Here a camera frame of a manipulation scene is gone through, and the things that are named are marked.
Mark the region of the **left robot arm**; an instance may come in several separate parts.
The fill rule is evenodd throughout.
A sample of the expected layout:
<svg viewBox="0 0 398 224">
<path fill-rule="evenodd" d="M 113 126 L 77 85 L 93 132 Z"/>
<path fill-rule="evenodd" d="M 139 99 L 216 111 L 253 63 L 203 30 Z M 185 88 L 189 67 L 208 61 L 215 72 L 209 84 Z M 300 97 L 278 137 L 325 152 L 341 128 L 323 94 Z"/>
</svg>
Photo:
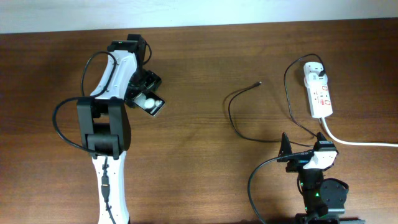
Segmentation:
<svg viewBox="0 0 398 224">
<path fill-rule="evenodd" d="M 149 44 L 139 34 L 114 40 L 98 86 L 78 100 L 81 141 L 95 168 L 99 192 L 99 223 L 129 223 L 124 189 L 124 162 L 131 145 L 127 108 L 156 116 L 165 100 L 155 94 L 162 79 L 143 68 Z"/>
</svg>

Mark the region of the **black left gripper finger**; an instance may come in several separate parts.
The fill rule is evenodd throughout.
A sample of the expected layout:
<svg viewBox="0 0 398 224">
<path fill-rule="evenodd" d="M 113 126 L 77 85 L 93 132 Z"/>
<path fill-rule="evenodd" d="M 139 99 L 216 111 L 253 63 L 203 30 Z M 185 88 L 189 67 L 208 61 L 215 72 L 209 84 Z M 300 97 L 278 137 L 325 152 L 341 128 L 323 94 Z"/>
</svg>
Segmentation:
<svg viewBox="0 0 398 224">
<path fill-rule="evenodd" d="M 162 79 L 152 71 L 146 71 L 146 75 L 146 88 L 149 91 L 156 91 L 162 83 Z"/>
<path fill-rule="evenodd" d="M 146 95 L 140 90 L 128 90 L 125 94 L 124 101 L 130 108 L 142 108 L 146 101 Z"/>
</svg>

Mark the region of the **black Galaxy flip phone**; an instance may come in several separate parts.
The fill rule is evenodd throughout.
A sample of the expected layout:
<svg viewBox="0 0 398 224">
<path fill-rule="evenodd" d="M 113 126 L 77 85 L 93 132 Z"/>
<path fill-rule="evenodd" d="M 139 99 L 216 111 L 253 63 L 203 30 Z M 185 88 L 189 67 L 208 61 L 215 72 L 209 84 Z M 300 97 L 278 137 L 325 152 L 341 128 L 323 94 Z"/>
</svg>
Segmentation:
<svg viewBox="0 0 398 224">
<path fill-rule="evenodd" d="M 165 100 L 156 95 L 153 91 L 138 94 L 133 99 L 133 102 L 151 116 L 156 116 L 165 106 Z"/>
</svg>

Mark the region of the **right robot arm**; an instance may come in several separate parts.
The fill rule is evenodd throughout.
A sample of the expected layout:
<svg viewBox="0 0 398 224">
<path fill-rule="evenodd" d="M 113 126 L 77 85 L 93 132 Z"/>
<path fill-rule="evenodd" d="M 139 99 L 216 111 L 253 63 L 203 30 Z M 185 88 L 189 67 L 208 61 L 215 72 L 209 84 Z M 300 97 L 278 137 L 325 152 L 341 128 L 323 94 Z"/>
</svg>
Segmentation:
<svg viewBox="0 0 398 224">
<path fill-rule="evenodd" d="M 293 222 L 298 224 L 365 223 L 358 218 L 343 218 L 349 185 L 335 178 L 324 178 L 324 172 L 333 167 L 338 150 L 322 133 L 311 150 L 292 152 L 286 133 L 282 134 L 278 162 L 285 162 L 286 172 L 298 174 L 297 186 L 303 197 L 305 213 L 296 214 Z"/>
</svg>

